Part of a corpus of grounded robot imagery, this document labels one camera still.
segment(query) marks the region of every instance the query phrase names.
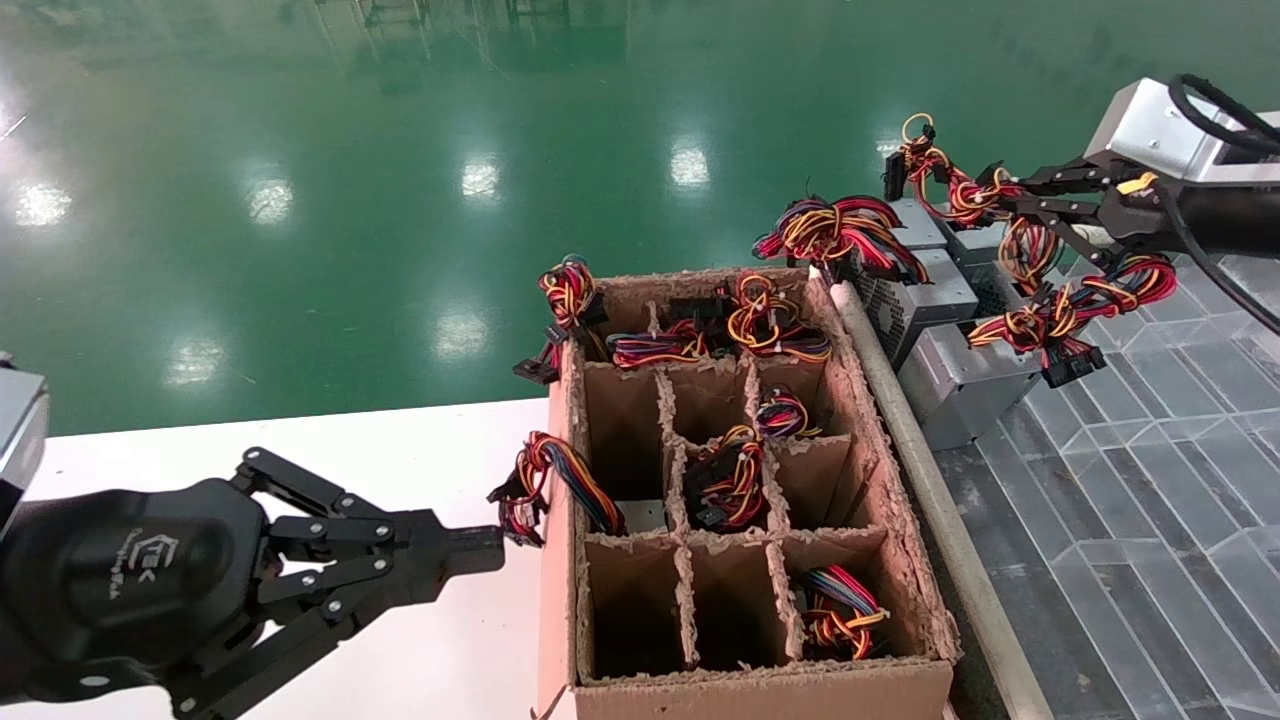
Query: yellow wire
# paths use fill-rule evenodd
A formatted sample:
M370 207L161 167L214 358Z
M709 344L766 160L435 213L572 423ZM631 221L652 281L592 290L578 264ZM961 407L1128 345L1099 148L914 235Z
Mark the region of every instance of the yellow wire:
M915 122L915 120L918 120L920 118L924 118L924 122L929 123L931 126L933 124L933 115L931 115L928 113L916 113L916 114L911 115L910 118L906 119L905 123L902 123L902 142L906 142L906 143L911 142L913 138L906 135L906 128L913 122Z

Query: box compartment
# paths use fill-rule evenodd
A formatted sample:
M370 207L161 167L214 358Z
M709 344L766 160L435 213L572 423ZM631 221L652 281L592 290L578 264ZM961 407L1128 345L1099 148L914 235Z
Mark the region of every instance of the box compartment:
M591 474L609 497L662 500L662 425L655 370L585 363Z
M685 667L676 609L676 548L662 541L589 539L579 667L584 678L660 675Z
M695 662L708 670L787 662L787 629L777 611L764 544L696 532L690 538Z

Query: wire harness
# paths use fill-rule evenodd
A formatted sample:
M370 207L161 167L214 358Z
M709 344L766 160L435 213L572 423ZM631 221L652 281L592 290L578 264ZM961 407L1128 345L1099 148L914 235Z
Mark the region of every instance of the wire harness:
M817 437L822 428L810 424L809 410L800 398L783 384L776 384L760 393L760 409L755 413L755 429L765 439L788 437Z
M1065 247L1057 233L1019 217L1009 222L997 250L1000 265L1014 278L1023 295L1034 295L1044 274L1062 259Z
M618 506L595 484L586 461L573 446L534 430L516 455L516 466L507 475L507 482L494 488L488 497L489 502L498 503L498 524L516 544L545 544L538 533L538 525L548 510L543 489L552 469L586 511L593 530L611 536L627 533L626 520Z
M924 120L924 127L920 135L911 137L908 129L919 119ZM1023 188L1010 179L1009 170L1000 167L1000 163L993 163L974 179L934 145L936 137L933 117L928 113L916 113L902 123L902 145L897 152L884 159L884 199L897 200L902 196L905 183L910 182L920 205L934 218L956 228L988 225L996 219L1007 218L1007 213L995 209L996 204L1001 199L1023 193ZM929 202L925 191L929 177L947 186L946 210Z
M538 278L538 287L547 296L556 322L547 327L541 352L521 360L512 372L541 386L559 379L564 342L582 345L589 359L605 360L608 351L600 338L599 325L608 322L604 296L595 287L595 278L580 255L566 255L559 264Z
M1076 338L1089 320L1133 313L1158 302L1178 290L1178 275L1169 258L1157 254L1130 255L1116 269L1080 279L1057 290L1041 286L1030 304L977 325L969 346L1007 342L1018 352L1041 355L1041 373L1052 388L1106 368L1097 347Z
M828 282L851 281L858 259L861 272L873 277L928 283L924 264L893 237L893 228L901 227L897 213L877 197L851 195L827 202L812 195L788 205L751 254L760 260L785 256L788 266L808 260Z
M749 425L733 425L703 448L685 470L685 506L694 528L732 533L750 527L764 509L763 466L760 436Z
M771 278L746 272L737 279L737 307L728 316L728 334L758 357L790 355L805 363L831 356L831 341L800 320L800 307Z
M659 333L611 334L604 345L613 364L625 370L652 363L696 363L709 354L707 336L687 319Z
M872 593L838 565L815 568L800 578L806 609L805 646L812 655L847 653L865 660L878 647L872 628L890 618Z

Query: robotic arm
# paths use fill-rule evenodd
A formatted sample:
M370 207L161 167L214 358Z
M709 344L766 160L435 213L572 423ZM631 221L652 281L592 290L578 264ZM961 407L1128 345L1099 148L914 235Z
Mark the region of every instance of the robotic arm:
M1080 158L1010 178L1024 192L996 208L1044 225L1103 272L1134 252L1185 252L1280 333L1280 318L1208 256L1280 258L1277 124L1280 111L1257 115L1203 78L1178 76L1169 86L1144 78L1115 95ZM890 200L902 195L904 181L892 160L884 176Z
M260 447L228 480L17 505L47 414L42 378L0 368L0 706L161 685L180 720L238 717L387 610L504 562L498 527L385 511ZM259 492L303 516L269 521Z

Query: power supply vent grille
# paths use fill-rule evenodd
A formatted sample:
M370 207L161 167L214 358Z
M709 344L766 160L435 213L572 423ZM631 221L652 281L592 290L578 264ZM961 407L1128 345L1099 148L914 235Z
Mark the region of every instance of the power supply vent grille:
M893 292L888 281L870 281L870 293L867 301L867 314L876 324L876 334L881 346L891 357L897 354L906 334L906 320L902 316L902 302Z

